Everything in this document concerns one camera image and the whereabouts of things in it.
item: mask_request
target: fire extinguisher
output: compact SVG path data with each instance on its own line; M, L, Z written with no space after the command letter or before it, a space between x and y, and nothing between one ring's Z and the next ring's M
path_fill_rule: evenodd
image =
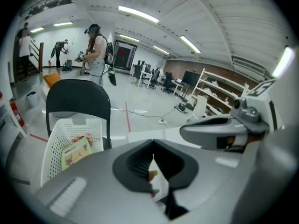
M20 126L23 127L25 125L25 122L23 121L23 119L18 111L18 108L17 108L17 105L16 105L14 99L11 99L9 101L9 103L10 103L10 107L13 110L13 113L14 113L17 121L19 122Z

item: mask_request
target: green book cover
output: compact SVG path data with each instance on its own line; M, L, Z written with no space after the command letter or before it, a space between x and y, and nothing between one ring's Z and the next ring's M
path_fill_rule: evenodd
M86 137L71 144L62 151L62 171L92 153Z

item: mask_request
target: power strip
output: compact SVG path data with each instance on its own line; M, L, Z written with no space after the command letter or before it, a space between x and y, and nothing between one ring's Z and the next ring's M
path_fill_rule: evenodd
M159 119L158 122L161 125L166 125L167 124L166 120L164 120L164 119Z

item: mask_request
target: white shirt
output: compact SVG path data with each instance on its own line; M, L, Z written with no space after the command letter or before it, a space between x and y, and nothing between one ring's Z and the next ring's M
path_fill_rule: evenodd
M107 50L107 42L106 42L104 37L102 37L100 35L97 36L95 38L94 46L97 45L97 44L100 45L100 54L99 54L98 57L95 58L95 60L98 59L98 58L105 58L106 50Z
M30 55L30 49L29 49L30 37L29 36L22 37L19 41L19 44L21 46L19 57L29 56Z

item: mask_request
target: perforated basket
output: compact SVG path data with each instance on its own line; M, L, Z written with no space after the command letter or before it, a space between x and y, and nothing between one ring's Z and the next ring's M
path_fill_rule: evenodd
M102 121L86 119L84 125L75 125L73 119L60 119L55 124L49 137L43 156L41 187L62 171L61 152L71 145L71 140L78 136L91 135L92 152L103 151Z

